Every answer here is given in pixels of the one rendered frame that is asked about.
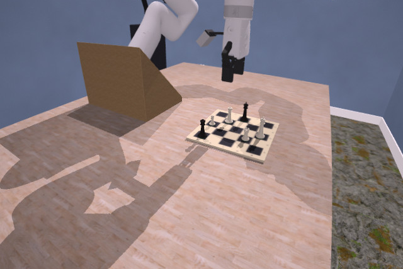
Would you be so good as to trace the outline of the white chess king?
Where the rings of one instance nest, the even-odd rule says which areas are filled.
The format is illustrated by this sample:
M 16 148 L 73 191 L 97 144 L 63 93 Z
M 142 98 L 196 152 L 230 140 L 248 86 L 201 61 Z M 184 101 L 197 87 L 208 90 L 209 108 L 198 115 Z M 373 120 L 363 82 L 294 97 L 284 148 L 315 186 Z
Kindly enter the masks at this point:
M 264 124 L 265 124 L 265 118 L 263 117 L 263 118 L 261 118 L 260 119 L 260 128 L 259 128 L 259 132 L 256 134 L 256 137 L 257 138 L 259 138 L 259 139 L 263 139 L 264 138 L 264 134 L 263 134 L 263 127 L 264 127 Z

